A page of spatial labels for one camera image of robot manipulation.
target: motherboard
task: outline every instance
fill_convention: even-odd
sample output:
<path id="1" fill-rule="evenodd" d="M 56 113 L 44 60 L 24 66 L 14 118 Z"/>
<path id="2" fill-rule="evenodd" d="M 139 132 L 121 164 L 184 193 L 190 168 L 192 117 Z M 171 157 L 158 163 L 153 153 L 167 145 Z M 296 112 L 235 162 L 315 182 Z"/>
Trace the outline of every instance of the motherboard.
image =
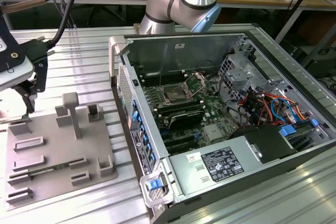
<path id="1" fill-rule="evenodd" d="M 239 127 L 203 71 L 142 79 L 142 88 L 171 155 L 222 142 Z"/>

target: blue cable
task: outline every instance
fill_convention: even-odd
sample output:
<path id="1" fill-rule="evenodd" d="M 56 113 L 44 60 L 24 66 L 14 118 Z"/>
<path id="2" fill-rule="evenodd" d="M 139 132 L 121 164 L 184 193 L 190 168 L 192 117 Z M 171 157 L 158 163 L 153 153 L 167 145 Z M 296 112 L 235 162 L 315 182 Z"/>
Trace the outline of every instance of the blue cable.
<path id="1" fill-rule="evenodd" d="M 287 104 L 287 106 L 289 107 L 290 113 L 292 113 L 292 115 L 294 116 L 295 120 L 301 122 L 301 120 L 298 118 L 298 116 L 295 115 L 295 113 L 294 113 L 294 111 L 293 111 L 291 105 L 289 104 L 289 102 L 286 101 L 286 100 L 283 99 L 283 98 L 274 98 L 273 101 L 271 102 L 271 111 L 272 111 L 272 114 L 273 114 L 275 117 L 277 117 L 278 119 L 282 120 L 282 121 L 284 122 L 284 124 L 286 123 L 285 119 L 283 119 L 281 116 L 277 115 L 277 114 L 275 113 L 275 111 L 274 111 L 273 104 L 274 104 L 275 100 L 281 100 L 281 101 L 285 102 L 285 103 Z"/>

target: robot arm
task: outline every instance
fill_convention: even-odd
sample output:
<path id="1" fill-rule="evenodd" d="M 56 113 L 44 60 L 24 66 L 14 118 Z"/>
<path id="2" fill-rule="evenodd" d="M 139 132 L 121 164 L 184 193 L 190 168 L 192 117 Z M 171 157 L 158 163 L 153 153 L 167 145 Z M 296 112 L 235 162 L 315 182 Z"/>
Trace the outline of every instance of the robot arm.
<path id="1" fill-rule="evenodd" d="M 207 31 L 220 11 L 216 0 L 147 0 L 139 34 L 173 33 L 174 22 L 191 32 Z"/>
<path id="2" fill-rule="evenodd" d="M 9 32 L 0 17 L 0 91 L 16 90 L 27 107 L 27 114 L 34 112 L 37 92 L 44 92 L 47 79 L 48 52 L 44 38 L 33 39 L 21 45 Z"/>

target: gray fixture plate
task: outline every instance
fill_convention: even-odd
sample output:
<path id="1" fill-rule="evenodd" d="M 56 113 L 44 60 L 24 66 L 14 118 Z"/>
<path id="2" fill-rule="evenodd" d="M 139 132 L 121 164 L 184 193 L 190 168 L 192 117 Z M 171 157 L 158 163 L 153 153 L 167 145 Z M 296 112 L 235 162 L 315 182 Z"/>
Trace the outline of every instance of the gray fixture plate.
<path id="1" fill-rule="evenodd" d="M 32 199 L 22 200 L 11 205 L 4 200 L 6 210 L 15 209 L 40 200 L 105 182 L 118 176 L 115 167 L 111 175 L 99 177 L 97 173 L 97 158 L 99 158 L 100 163 L 108 165 L 108 155 L 110 155 L 114 163 L 109 133 L 104 119 L 89 123 L 86 109 L 76 110 L 76 115 L 83 134 L 83 138 L 78 140 L 75 138 L 74 127 L 72 125 L 60 128 L 57 126 L 57 114 L 32 118 L 32 121 L 27 123 L 31 133 L 14 136 L 12 132 L 8 130 L 5 196 L 11 193 L 11 191 L 28 187 L 33 191 L 33 197 Z M 43 136 L 45 139 L 44 145 L 17 152 L 13 150 L 16 141 L 40 136 Z M 7 182 L 8 175 L 14 172 L 14 161 L 28 160 L 41 155 L 45 156 L 45 163 L 31 167 L 28 170 L 50 167 L 81 157 L 85 157 L 88 160 L 88 164 L 73 169 L 66 167 L 53 172 L 36 175 L 30 181 L 12 186 Z M 90 180 L 73 186 L 71 176 L 85 171 L 89 172 Z"/>

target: green circuit board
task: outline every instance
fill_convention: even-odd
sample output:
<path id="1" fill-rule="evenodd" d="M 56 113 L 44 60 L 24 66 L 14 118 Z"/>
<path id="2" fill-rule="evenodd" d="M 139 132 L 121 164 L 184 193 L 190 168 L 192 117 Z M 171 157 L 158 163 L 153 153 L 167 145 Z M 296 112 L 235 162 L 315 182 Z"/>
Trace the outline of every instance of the green circuit board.
<path id="1" fill-rule="evenodd" d="M 202 82 L 195 75 L 186 81 L 188 90 L 193 94 L 192 97 L 186 95 L 186 91 L 182 88 L 185 86 L 182 83 L 143 87 L 161 137 L 171 155 L 225 141 L 238 129 L 238 124 L 218 98 L 216 84 L 206 77 L 204 83 L 205 87 L 200 90 Z M 163 113 L 162 115 L 157 113 L 157 109 L 160 110 L 160 108 L 165 109 L 173 105 L 196 101 L 203 101 L 201 110 L 204 115 L 199 122 L 184 129 L 170 129 L 168 124 L 169 118 L 187 113 L 186 110 L 176 109 L 167 118 Z"/>

